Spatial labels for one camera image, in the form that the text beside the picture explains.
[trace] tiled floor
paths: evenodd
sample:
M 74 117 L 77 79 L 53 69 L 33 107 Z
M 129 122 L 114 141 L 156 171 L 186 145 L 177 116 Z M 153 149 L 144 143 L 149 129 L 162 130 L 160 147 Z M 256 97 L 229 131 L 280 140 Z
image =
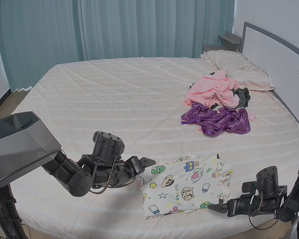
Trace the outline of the tiled floor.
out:
M 6 117 L 10 115 L 20 104 L 20 102 L 24 99 L 24 97 L 27 95 L 27 91 L 21 90 L 21 91 L 16 91 L 12 93 L 5 101 L 4 103 L 0 106 L 0 118 Z M 270 226 L 274 220 L 270 220 L 261 226 L 259 228 L 266 228 Z M 226 237 L 226 239 L 278 239 L 282 238 L 287 231 L 290 229 L 290 223 L 283 223 L 283 222 L 278 222 L 276 225 L 274 225 L 272 228 L 266 230 L 266 231 L 260 231 L 256 229 L 250 229 L 248 231 L 236 234 L 231 237 Z M 26 234 L 28 234 L 28 228 L 24 225 L 24 230 Z M 32 228 L 30 228 L 31 232 L 31 238 L 32 239 L 53 239 L 50 236 L 47 236 L 43 233 L 40 233 Z M 4 237 L 4 233 L 0 229 L 0 236 Z

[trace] purple strap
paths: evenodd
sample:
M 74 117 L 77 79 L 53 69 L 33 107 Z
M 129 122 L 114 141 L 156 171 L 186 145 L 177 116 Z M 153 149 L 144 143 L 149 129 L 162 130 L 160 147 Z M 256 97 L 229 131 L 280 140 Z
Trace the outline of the purple strap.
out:
M 192 108 L 182 115 L 182 124 L 197 124 L 204 134 L 217 136 L 222 131 L 245 134 L 250 132 L 248 114 L 245 108 L 238 111 L 222 107 L 217 111 L 200 104 L 193 103 Z

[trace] teal curtain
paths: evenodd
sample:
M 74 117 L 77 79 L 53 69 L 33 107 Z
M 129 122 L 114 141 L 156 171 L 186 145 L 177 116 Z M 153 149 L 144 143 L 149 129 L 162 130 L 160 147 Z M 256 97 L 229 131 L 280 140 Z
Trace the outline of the teal curtain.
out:
M 198 57 L 232 30 L 235 0 L 0 0 L 11 90 L 53 66 L 120 57 Z

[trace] white pillow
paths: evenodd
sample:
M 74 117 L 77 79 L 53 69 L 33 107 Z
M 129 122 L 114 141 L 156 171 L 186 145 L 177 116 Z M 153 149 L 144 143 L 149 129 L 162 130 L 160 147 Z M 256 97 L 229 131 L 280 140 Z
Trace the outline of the white pillow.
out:
M 211 50 L 201 54 L 200 57 L 212 62 L 219 70 L 224 70 L 226 76 L 235 79 L 242 89 L 245 87 L 248 90 L 272 90 L 275 88 L 270 76 L 239 52 Z

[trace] cartoon print shirt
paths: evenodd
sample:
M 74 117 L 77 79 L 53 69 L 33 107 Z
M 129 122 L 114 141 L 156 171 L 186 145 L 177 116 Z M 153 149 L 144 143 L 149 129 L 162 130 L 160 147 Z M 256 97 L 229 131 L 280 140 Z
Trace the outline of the cartoon print shirt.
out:
M 137 178 L 143 193 L 144 218 L 190 212 L 227 201 L 232 172 L 218 155 L 160 161 Z

